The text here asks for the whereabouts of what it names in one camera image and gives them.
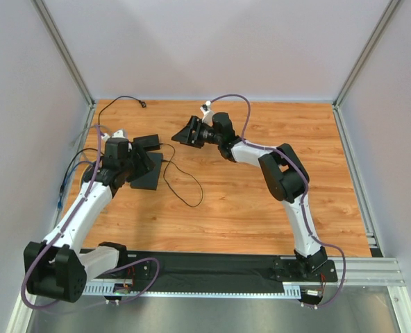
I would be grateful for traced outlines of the black network switch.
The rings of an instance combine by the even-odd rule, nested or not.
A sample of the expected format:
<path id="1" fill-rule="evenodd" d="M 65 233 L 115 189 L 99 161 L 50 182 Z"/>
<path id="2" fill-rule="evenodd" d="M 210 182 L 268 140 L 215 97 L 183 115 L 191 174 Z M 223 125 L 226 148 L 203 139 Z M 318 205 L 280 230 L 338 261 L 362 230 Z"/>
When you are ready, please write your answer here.
<path id="1" fill-rule="evenodd" d="M 151 191 L 155 191 L 157 189 L 160 172 L 162 168 L 163 154 L 162 153 L 149 153 L 149 157 L 155 164 L 153 170 L 147 173 L 146 175 L 142 176 L 141 178 L 138 178 L 137 180 L 133 180 L 130 183 L 130 188 L 151 190 Z"/>

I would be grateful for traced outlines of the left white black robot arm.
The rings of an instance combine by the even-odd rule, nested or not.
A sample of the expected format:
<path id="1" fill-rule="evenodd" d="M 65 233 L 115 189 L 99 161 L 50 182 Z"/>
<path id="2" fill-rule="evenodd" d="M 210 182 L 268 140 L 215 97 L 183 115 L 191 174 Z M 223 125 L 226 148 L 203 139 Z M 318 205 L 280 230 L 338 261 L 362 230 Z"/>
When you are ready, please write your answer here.
<path id="1" fill-rule="evenodd" d="M 118 269 L 127 258 L 126 247 L 103 242 L 82 254 L 83 242 L 101 211 L 117 191 L 150 173 L 155 164 L 141 142 L 111 137 L 103 155 L 83 179 L 81 190 L 59 224 L 41 242 L 30 242 L 24 249 L 25 276 L 21 297 L 34 308 L 28 294 L 52 301 L 76 302 L 85 285 L 104 273 Z"/>

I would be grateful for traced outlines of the black power adapter brick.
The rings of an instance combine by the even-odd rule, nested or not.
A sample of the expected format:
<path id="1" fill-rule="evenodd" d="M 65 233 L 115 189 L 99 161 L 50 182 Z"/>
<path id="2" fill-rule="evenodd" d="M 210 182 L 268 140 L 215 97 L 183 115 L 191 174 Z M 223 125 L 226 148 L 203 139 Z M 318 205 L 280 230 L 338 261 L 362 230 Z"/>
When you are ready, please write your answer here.
<path id="1" fill-rule="evenodd" d="M 141 146 L 145 151 L 158 151 L 161 146 L 158 134 L 136 137 L 133 139 L 133 143 Z"/>

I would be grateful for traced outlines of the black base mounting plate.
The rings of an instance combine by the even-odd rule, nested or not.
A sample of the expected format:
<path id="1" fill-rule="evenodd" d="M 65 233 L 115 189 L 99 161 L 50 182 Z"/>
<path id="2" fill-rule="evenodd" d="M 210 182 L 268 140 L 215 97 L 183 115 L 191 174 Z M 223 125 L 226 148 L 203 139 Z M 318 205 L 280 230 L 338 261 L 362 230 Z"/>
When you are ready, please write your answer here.
<path id="1" fill-rule="evenodd" d="M 156 258 L 160 270 L 150 291 L 163 293 L 275 293 L 287 282 L 337 282 L 341 270 L 332 260 L 305 270 L 294 256 L 171 253 L 127 250 L 119 265 Z"/>

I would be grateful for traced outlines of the right aluminium frame post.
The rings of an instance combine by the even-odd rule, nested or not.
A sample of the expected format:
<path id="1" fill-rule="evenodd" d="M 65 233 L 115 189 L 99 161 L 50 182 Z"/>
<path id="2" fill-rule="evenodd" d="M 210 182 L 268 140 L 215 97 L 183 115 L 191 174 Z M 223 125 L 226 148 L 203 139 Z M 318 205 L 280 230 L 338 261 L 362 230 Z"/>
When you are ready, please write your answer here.
<path id="1" fill-rule="evenodd" d="M 342 85 L 341 90 L 333 101 L 333 107 L 335 109 L 339 108 L 344 102 L 352 87 L 354 86 L 358 76 L 361 71 L 364 69 L 368 59 L 371 57 L 371 54 L 374 52 L 374 49 L 378 45 L 381 37 L 383 36 L 387 26 L 392 21 L 396 11 L 399 9 L 400 5 L 403 3 L 402 0 L 391 0 L 388 1 L 382 15 L 380 16 L 377 24 L 371 32 L 366 44 L 364 45 L 358 59 L 355 61 L 351 71 L 349 72 L 344 84 Z"/>

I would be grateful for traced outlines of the aluminium frame post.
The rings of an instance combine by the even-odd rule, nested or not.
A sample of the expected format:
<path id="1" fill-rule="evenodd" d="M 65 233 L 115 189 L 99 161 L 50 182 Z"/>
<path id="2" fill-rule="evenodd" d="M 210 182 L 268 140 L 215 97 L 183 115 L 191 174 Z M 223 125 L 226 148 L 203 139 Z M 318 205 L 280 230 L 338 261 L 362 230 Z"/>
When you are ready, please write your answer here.
<path id="1" fill-rule="evenodd" d="M 36 9 L 42 23 L 44 24 L 44 27 L 46 28 L 48 34 L 50 35 L 53 43 L 55 44 L 60 57 L 62 58 L 64 64 L 67 67 L 67 70 L 69 71 L 70 76 L 73 78 L 78 90 L 80 91 L 82 97 L 84 98 L 85 102 L 89 106 L 94 105 L 94 98 L 92 97 L 92 94 L 90 93 L 87 84 L 83 80 L 83 77 L 78 70 L 78 67 L 76 63 L 74 62 L 74 59 L 69 52 L 69 49 L 59 31 L 59 28 L 55 22 L 55 20 L 52 17 L 52 14 L 50 10 L 48 9 L 45 1 L 43 0 L 32 0 L 31 3 L 33 4 L 33 7 Z"/>
<path id="2" fill-rule="evenodd" d="M 339 108 L 344 102 L 352 87 L 354 86 L 358 76 L 361 71 L 364 69 L 368 59 L 371 57 L 371 54 L 374 52 L 374 49 L 378 45 L 381 37 L 383 36 L 387 26 L 392 21 L 396 11 L 399 9 L 400 5 L 403 3 L 402 0 L 391 0 L 388 1 L 382 15 L 380 16 L 377 24 L 371 32 L 366 44 L 364 45 L 358 59 L 355 61 L 351 71 L 349 72 L 344 84 L 342 85 L 341 90 L 333 101 L 333 107 L 335 109 Z"/>

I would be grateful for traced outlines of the left aluminium frame post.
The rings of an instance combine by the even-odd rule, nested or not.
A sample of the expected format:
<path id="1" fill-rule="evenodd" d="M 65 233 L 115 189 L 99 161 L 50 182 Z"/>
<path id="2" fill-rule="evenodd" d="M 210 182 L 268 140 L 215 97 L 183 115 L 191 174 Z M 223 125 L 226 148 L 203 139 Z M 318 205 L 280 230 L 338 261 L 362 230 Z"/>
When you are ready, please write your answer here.
<path id="1" fill-rule="evenodd" d="M 42 23 L 44 24 L 44 27 L 46 28 L 48 34 L 50 35 L 53 43 L 55 44 L 60 57 L 62 58 L 64 64 L 67 67 L 67 70 L 69 71 L 70 76 L 73 78 L 78 90 L 80 91 L 82 97 L 84 98 L 85 102 L 89 106 L 94 105 L 94 98 L 92 97 L 92 94 L 90 93 L 87 84 L 83 80 L 83 77 L 78 70 L 78 67 L 76 63 L 74 62 L 74 59 L 69 52 L 69 49 L 59 31 L 59 28 L 55 22 L 55 20 L 52 17 L 52 14 L 50 10 L 48 9 L 45 1 L 43 0 L 32 0 L 31 3 L 33 4 L 33 7 L 36 9 Z"/>

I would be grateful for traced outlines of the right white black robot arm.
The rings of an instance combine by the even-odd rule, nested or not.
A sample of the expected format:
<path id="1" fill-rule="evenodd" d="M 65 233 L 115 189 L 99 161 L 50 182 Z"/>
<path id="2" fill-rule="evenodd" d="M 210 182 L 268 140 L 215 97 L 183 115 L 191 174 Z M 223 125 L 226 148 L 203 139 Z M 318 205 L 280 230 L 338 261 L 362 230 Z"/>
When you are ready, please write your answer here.
<path id="1" fill-rule="evenodd" d="M 269 193 L 285 208 L 294 234 L 294 253 L 301 273 L 314 273 L 327 262 L 326 249 L 317 239 L 310 212 L 310 178 L 289 144 L 274 147 L 247 141 L 235 133 L 225 112 L 214 114 L 210 125 L 192 116 L 171 139 L 195 148 L 202 148 L 206 143 L 215 144 L 224 159 L 259 167 Z"/>

